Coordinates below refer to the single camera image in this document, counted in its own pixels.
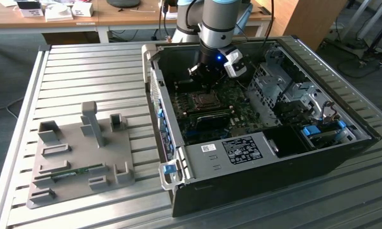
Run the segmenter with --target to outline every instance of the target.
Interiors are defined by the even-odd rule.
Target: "metal bracket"
[[[151,61],[155,54],[159,52],[155,44],[144,44],[141,46],[141,61],[143,61],[143,80],[144,83],[148,82],[147,79],[147,61]]]

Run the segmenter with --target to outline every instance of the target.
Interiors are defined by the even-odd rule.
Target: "aluminum table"
[[[382,112],[304,45],[286,43],[382,134]],[[140,48],[144,42],[52,46],[38,51],[0,177],[0,229],[17,228],[382,228],[382,141],[331,173],[216,209],[171,217],[157,174]],[[136,183],[41,208],[25,206],[37,126],[121,113],[129,126]]]

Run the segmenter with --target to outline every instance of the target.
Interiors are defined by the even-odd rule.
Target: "motherboard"
[[[227,79],[209,93],[172,93],[169,99],[185,145],[245,135],[263,128],[243,85],[235,80]]]

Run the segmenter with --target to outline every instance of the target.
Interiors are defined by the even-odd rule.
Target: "white box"
[[[70,8],[68,7],[66,10],[60,14],[53,10],[45,10],[45,22],[49,21],[64,21],[64,20],[73,20]]]
[[[74,2],[72,14],[77,17],[90,17],[93,14],[93,5],[89,2]]]
[[[42,13],[41,9],[29,9],[29,10],[20,9],[20,12],[22,14],[22,17],[40,17],[40,16],[44,16],[44,13]]]

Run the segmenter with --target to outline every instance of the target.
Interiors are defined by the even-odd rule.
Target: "white label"
[[[76,25],[94,25],[94,22],[77,22]]]
[[[201,149],[203,149],[203,152],[208,152],[208,151],[216,150],[216,148],[215,148],[215,145],[213,145],[213,144],[209,144],[209,145],[201,146]]]

